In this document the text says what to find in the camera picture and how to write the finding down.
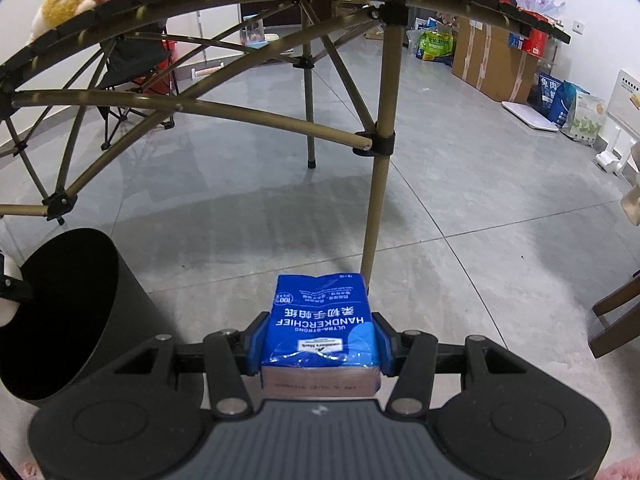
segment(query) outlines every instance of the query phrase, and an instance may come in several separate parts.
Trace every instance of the black trash can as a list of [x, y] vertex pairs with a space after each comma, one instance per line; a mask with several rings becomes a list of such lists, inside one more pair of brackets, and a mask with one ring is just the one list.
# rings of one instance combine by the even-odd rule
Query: black trash can
[[[36, 406], [143, 341], [174, 332], [111, 239], [95, 229], [46, 242], [22, 276], [34, 299], [0, 328], [0, 380]], [[188, 388], [195, 402], [199, 381]]]

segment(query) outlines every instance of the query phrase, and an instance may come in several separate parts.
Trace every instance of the black plastic joint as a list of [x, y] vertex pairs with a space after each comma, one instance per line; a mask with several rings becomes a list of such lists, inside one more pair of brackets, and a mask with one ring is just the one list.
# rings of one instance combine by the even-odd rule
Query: black plastic joint
[[381, 5], [378, 9], [371, 11], [371, 17], [376, 20], [376, 11], [379, 13], [379, 19], [386, 25], [406, 27], [409, 23], [409, 7], [400, 2], [389, 2]]
[[28, 144], [26, 140], [21, 140], [20, 142], [18, 142], [18, 144], [15, 145], [14, 156], [20, 155], [24, 150], [27, 149], [27, 147], [28, 147]]
[[310, 57], [297, 56], [296, 59], [298, 62], [293, 64], [293, 68], [311, 69], [315, 67], [314, 62]]
[[47, 221], [57, 220], [71, 212], [78, 200], [77, 196], [69, 196], [64, 190], [56, 191], [53, 195], [42, 201], [47, 206]]
[[16, 280], [11, 276], [0, 274], [0, 298], [16, 303], [23, 303], [33, 299], [33, 289], [29, 283]]
[[18, 111], [11, 102], [11, 94], [0, 91], [0, 121], [4, 121]]
[[356, 135], [371, 139], [371, 148], [361, 150], [354, 148], [353, 153], [359, 156], [391, 156], [394, 154], [394, 146], [396, 145], [396, 133], [389, 137], [383, 137], [378, 133], [358, 132]]

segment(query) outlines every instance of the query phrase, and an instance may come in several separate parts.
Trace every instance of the white bag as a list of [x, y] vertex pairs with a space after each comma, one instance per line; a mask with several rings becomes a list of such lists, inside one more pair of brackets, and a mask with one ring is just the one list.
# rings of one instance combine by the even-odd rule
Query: white bag
[[560, 131], [573, 140], [593, 146], [604, 124], [605, 110], [604, 99], [578, 91]]

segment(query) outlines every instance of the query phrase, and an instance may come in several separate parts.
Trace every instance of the packing tape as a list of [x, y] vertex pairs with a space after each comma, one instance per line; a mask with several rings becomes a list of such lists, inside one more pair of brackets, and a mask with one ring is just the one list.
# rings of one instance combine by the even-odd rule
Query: packing tape
[[466, 74], [469, 72], [469, 63], [471, 62], [471, 53], [474, 49], [474, 38], [476, 37], [476, 28], [471, 24], [471, 32], [469, 33], [469, 44], [466, 46], [465, 69], [462, 71], [462, 81], [466, 81]]
[[484, 54], [482, 54], [482, 63], [480, 63], [480, 72], [478, 73], [478, 82], [476, 89], [482, 88], [484, 76], [486, 76], [486, 66], [489, 64], [489, 50], [491, 49], [491, 25], [486, 26], [486, 38], [484, 39]]
[[520, 65], [518, 66], [518, 75], [516, 76], [516, 82], [513, 85], [513, 91], [511, 92], [511, 96], [509, 97], [509, 101], [513, 101], [518, 95], [520, 91], [520, 87], [522, 86], [522, 75], [524, 74], [524, 67], [527, 64], [527, 53], [523, 50], [520, 55]]

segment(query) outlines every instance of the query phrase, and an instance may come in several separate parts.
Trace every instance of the black folding chair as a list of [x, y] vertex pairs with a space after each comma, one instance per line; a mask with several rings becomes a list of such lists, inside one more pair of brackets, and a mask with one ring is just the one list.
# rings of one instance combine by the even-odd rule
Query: black folding chair
[[[165, 29], [158, 23], [152, 23], [137, 29], [136, 32], [161, 34], [165, 32]], [[115, 90], [120, 85], [133, 84], [134, 87], [130, 88], [129, 91], [142, 93], [144, 83], [157, 75], [160, 72], [159, 65], [171, 56], [168, 43], [162, 40], [137, 40], [131, 38], [117, 38], [115, 41], [115, 46], [107, 60], [107, 72], [102, 77], [97, 88], [100, 90]], [[156, 89], [158, 85], [164, 87], [162, 91]], [[180, 92], [178, 91], [175, 72], [171, 71], [146, 91], [161, 95], [178, 95]], [[135, 108], [116, 107], [116, 110], [117, 113], [110, 107], [98, 106], [98, 111], [104, 119], [104, 143], [100, 147], [103, 151], [111, 147], [113, 137], [120, 125], [127, 120], [129, 114], [139, 117], [147, 117], [148, 115]], [[111, 132], [109, 129], [109, 116], [117, 119], [117, 123]], [[171, 115], [161, 124], [165, 130], [173, 128], [175, 126], [174, 116]]]

